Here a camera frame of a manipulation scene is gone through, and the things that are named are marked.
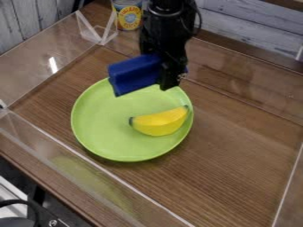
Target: blue block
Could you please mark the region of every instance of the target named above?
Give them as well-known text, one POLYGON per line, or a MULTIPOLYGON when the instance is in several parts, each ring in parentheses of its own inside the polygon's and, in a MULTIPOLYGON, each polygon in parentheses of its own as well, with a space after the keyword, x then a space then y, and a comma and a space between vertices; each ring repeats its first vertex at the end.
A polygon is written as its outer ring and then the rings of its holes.
POLYGON ((110 65, 110 83, 115 95, 122 96, 154 85, 160 77, 160 70, 162 58, 156 54, 144 54, 110 65))

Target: green bowl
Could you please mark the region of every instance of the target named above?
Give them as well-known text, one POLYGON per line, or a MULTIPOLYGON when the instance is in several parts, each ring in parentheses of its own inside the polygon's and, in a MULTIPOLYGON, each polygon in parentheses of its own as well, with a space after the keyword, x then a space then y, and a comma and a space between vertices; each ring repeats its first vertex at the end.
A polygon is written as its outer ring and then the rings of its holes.
POLYGON ((162 91, 158 84, 115 97, 108 79, 80 95, 71 113, 71 127, 83 146, 98 156, 116 161, 150 160, 171 151, 194 124, 194 106, 181 87, 162 91), (163 137, 142 134, 130 126, 134 116, 190 106, 190 116, 179 130, 163 137))

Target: yellow can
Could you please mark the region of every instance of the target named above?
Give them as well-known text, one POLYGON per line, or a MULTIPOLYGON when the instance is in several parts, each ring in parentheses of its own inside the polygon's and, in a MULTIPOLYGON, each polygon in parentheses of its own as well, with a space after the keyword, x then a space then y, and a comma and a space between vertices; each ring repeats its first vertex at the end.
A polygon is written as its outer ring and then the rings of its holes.
POLYGON ((112 10, 118 13, 119 30, 135 30, 142 26, 142 0, 139 1, 114 1, 112 10))

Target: banana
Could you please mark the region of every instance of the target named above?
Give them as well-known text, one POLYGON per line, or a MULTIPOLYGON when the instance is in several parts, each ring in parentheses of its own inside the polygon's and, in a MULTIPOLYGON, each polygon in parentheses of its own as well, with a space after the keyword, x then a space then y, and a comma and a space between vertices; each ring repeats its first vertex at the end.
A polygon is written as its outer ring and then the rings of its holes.
POLYGON ((181 106, 170 111, 131 117, 130 125, 143 134, 166 136, 183 126, 189 113, 189 106, 181 106))

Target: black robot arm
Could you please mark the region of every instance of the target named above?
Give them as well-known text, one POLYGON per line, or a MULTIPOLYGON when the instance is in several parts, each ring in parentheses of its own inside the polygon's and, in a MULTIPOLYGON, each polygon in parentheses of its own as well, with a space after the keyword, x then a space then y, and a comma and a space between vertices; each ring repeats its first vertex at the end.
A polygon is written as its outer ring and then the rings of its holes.
POLYGON ((194 0, 151 0, 144 13, 140 49, 142 53, 158 52, 162 56, 162 90, 178 86, 186 73, 189 59, 185 45, 197 35, 197 14, 201 28, 202 14, 194 0))

